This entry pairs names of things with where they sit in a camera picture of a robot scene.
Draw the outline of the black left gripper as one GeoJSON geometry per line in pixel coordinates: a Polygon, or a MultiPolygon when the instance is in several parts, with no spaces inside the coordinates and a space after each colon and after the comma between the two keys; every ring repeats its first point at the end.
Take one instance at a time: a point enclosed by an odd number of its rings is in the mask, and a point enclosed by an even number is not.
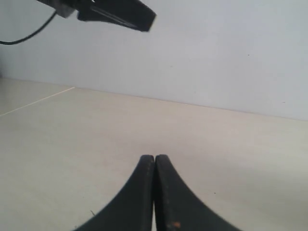
{"type": "Polygon", "coordinates": [[[148,32],[156,13],[139,0],[38,0],[53,9],[62,18],[78,11],[84,22],[104,22],[129,29],[148,32]]]}

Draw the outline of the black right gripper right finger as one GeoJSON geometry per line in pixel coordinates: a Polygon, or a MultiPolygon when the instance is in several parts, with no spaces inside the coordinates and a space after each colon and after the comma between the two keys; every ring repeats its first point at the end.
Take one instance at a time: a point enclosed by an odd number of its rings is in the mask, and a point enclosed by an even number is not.
{"type": "Polygon", "coordinates": [[[158,231],[237,231],[186,185],[167,155],[155,158],[154,207],[158,231]]]}

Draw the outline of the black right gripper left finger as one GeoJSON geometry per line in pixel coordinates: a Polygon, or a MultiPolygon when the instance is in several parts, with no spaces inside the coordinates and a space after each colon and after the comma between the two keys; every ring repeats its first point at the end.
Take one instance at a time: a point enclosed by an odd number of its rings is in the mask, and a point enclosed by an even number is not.
{"type": "Polygon", "coordinates": [[[140,157],[118,194],[77,231],[150,231],[153,219],[154,157],[140,157]]]}

